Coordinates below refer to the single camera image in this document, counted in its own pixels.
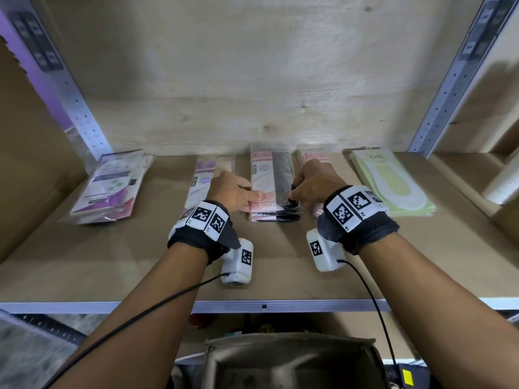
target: white sensor device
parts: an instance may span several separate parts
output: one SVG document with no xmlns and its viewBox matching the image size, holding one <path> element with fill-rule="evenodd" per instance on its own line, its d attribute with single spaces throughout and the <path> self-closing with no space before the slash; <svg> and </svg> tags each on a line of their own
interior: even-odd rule
<svg viewBox="0 0 519 389">
<path fill-rule="evenodd" d="M 319 234 L 317 228 L 306 233 L 306 241 L 312 251 L 315 266 L 320 272 L 331 272 L 345 265 L 344 262 L 337 262 L 337 260 L 346 261 L 340 243 L 326 240 Z"/>
<path fill-rule="evenodd" d="M 227 254 L 222 255 L 222 273 L 230 272 L 230 275 L 220 277 L 224 284 L 245 285 L 252 277 L 252 253 L 253 246 L 250 241 L 240 237 L 241 247 L 237 250 L 231 249 Z"/>
</svg>

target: person's left arm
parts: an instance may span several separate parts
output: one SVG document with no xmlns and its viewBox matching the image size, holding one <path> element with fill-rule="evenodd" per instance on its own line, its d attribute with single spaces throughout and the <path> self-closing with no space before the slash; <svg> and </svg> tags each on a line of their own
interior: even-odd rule
<svg viewBox="0 0 519 389">
<path fill-rule="evenodd" d="M 247 211 L 249 201 L 262 197 L 259 191 L 244 189 L 249 187 L 245 179 L 222 172 L 212 179 L 207 199 L 221 203 L 229 212 Z M 207 262 L 205 250 L 174 243 L 71 358 L 133 316 L 201 282 Z M 196 295 L 197 290 L 190 291 L 116 334 L 64 373 L 52 389 L 164 389 Z"/>
</svg>

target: yellow label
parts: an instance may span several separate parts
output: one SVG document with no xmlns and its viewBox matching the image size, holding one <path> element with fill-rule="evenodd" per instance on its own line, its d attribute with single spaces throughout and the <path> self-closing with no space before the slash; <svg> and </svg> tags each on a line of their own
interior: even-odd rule
<svg viewBox="0 0 519 389">
<path fill-rule="evenodd" d="M 402 369 L 402 373 L 404 374 L 404 383 L 409 386 L 415 386 L 412 381 L 412 374 L 409 370 Z"/>
</svg>

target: white cylinder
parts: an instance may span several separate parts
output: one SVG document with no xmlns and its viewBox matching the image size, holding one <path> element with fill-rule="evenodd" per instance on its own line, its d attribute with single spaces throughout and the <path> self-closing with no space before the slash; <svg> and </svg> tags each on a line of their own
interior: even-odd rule
<svg viewBox="0 0 519 389">
<path fill-rule="evenodd" d="M 503 205 L 519 191 L 519 152 L 504 166 L 494 180 L 483 191 L 490 202 Z"/>
</svg>

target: black wristband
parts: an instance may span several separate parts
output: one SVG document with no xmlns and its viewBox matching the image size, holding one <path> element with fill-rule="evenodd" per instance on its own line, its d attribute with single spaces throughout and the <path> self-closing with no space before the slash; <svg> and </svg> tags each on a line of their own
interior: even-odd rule
<svg viewBox="0 0 519 389">
<path fill-rule="evenodd" d="M 360 223 L 346 232 L 337 222 L 337 219 L 326 209 L 330 203 L 341 192 L 352 186 L 346 186 L 338 189 L 331 194 L 324 203 L 324 213 L 318 218 L 318 231 L 327 240 L 339 242 L 344 250 L 352 255 L 358 255 L 361 248 L 367 244 L 374 243 L 387 235 L 397 232 L 399 225 L 389 217 L 385 212 L 377 212 L 367 218 L 362 219 Z"/>
<path fill-rule="evenodd" d="M 207 265 L 210 265 L 225 253 L 228 253 L 230 250 L 229 247 L 225 247 L 220 243 L 212 240 L 204 233 L 204 231 L 190 227 L 176 229 L 175 233 L 168 241 L 168 248 L 177 242 L 205 250 L 207 256 L 209 257 Z"/>
</svg>

